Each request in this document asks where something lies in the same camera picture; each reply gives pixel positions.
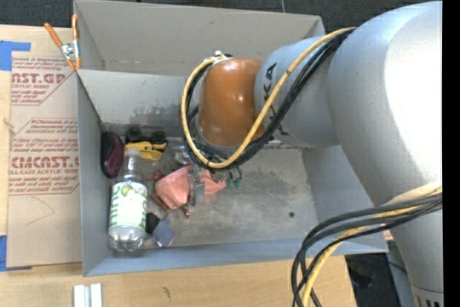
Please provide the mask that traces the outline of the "pale grey metal gripper finger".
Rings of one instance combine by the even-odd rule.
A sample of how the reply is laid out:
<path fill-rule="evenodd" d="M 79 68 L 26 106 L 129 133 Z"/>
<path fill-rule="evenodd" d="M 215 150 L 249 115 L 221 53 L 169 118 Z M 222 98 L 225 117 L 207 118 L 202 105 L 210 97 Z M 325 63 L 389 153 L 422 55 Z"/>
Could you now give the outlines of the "pale grey metal gripper finger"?
<path fill-rule="evenodd" d="M 205 200 L 206 184 L 201 180 L 193 180 L 190 182 L 189 200 L 191 206 L 199 206 Z"/>

